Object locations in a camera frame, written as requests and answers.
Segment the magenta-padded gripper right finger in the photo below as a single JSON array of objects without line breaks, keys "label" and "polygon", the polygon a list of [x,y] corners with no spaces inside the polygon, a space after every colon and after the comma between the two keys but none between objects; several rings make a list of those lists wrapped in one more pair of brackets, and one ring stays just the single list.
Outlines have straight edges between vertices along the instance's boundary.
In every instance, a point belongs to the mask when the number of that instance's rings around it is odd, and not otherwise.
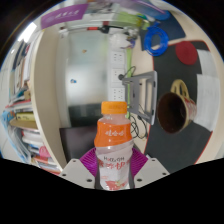
[{"label": "magenta-padded gripper right finger", "polygon": [[148,158],[139,150],[132,149],[129,174],[131,189],[144,187],[168,175],[169,172],[156,158]]}]

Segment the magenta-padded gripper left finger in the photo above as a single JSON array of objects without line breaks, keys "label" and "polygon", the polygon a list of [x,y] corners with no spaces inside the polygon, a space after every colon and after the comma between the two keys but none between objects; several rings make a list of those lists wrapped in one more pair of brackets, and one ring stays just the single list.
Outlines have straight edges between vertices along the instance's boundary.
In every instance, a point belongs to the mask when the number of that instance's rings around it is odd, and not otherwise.
[{"label": "magenta-padded gripper left finger", "polygon": [[94,189],[97,172],[97,157],[95,149],[92,148],[80,159],[71,159],[61,172],[60,177],[78,186]]}]

